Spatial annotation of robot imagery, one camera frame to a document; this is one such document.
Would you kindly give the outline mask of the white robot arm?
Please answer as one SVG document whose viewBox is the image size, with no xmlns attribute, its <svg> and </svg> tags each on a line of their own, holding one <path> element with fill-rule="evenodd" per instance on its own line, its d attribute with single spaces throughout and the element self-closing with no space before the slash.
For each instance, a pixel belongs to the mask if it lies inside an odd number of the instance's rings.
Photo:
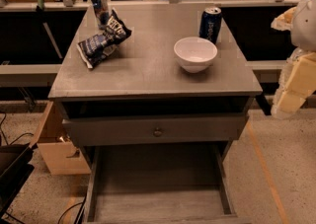
<svg viewBox="0 0 316 224">
<path fill-rule="evenodd" d="M 295 114 L 316 91 L 316 0 L 301 0 L 275 18 L 275 30 L 290 31 L 295 50 L 281 69 L 271 113 L 283 119 Z"/>
</svg>

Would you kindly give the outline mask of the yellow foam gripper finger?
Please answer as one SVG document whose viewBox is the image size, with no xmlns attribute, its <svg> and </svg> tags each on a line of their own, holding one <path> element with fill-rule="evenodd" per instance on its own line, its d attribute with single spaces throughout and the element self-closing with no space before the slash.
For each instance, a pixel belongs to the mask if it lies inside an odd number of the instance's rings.
<svg viewBox="0 0 316 224">
<path fill-rule="evenodd" d="M 316 91 L 316 53 L 296 48 L 286 60 L 278 83 L 271 113 L 284 119 L 294 115 Z"/>
</svg>

